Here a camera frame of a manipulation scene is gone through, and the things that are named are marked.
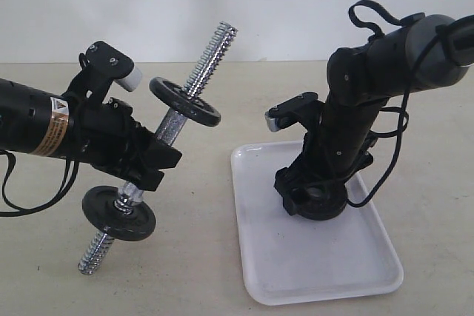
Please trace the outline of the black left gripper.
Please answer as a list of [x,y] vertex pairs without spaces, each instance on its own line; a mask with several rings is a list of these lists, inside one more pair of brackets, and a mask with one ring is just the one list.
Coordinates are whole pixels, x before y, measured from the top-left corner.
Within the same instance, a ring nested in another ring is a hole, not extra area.
[[92,108],[83,101],[73,111],[68,158],[129,181],[140,190],[156,191],[164,178],[159,169],[175,168],[182,153],[151,138],[151,131],[134,120],[128,104],[113,100]]

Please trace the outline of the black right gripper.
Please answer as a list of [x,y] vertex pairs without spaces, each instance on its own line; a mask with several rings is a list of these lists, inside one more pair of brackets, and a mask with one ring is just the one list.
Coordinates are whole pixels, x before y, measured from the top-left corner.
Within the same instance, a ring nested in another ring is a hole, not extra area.
[[374,134],[367,127],[319,127],[304,137],[301,153],[275,174],[274,188],[290,215],[301,215],[307,202],[304,188],[342,184],[368,167]]

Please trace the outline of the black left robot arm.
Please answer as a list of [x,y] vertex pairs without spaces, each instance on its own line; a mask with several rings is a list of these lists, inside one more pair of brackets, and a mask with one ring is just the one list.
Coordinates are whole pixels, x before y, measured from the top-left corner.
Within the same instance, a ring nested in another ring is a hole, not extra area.
[[154,191],[182,154],[111,98],[97,107],[90,97],[54,95],[1,80],[1,148],[49,158],[69,158]]

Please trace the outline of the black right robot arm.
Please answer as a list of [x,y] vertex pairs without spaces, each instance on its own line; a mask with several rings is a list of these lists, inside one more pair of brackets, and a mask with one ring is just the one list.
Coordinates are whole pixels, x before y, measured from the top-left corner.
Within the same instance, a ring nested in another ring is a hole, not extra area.
[[286,212],[315,221],[340,215],[350,205],[347,182],[373,162],[370,148],[382,138],[373,130],[378,114],[398,115],[394,138],[407,128],[406,106],[391,107],[389,100],[457,84],[472,64],[472,16],[416,14],[363,46],[336,50],[327,62],[325,101],[306,92],[266,113],[272,131],[306,129],[301,152],[275,175]]

